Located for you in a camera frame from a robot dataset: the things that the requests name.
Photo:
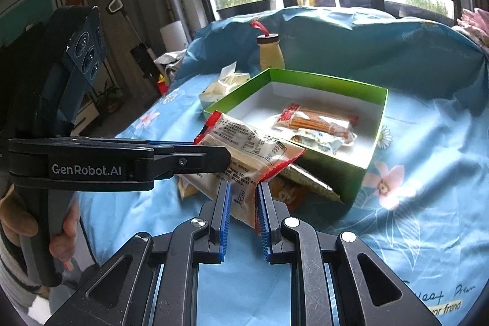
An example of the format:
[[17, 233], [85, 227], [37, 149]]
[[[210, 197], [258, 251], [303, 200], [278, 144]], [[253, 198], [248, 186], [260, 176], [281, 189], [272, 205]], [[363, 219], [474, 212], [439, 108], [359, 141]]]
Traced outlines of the person's left hand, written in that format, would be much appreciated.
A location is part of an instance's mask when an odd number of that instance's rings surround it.
[[[36, 220], [22, 207], [16, 199], [15, 186], [10, 185], [1, 199], [1, 225], [7, 239], [20, 246], [20, 236], [35, 236], [38, 232]], [[63, 263], [68, 271], [74, 269], [72, 257], [75, 254], [77, 231], [79, 225], [79, 204], [75, 198], [70, 210], [65, 215], [59, 235], [50, 240], [50, 254]]]

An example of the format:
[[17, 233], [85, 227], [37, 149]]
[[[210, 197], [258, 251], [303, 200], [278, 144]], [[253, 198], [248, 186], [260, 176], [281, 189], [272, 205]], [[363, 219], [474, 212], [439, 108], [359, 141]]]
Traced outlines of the striped sleeve forearm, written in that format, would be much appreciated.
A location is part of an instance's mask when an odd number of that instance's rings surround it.
[[28, 325], [44, 325], [51, 316], [50, 289], [32, 282], [22, 249], [1, 231], [1, 288]]

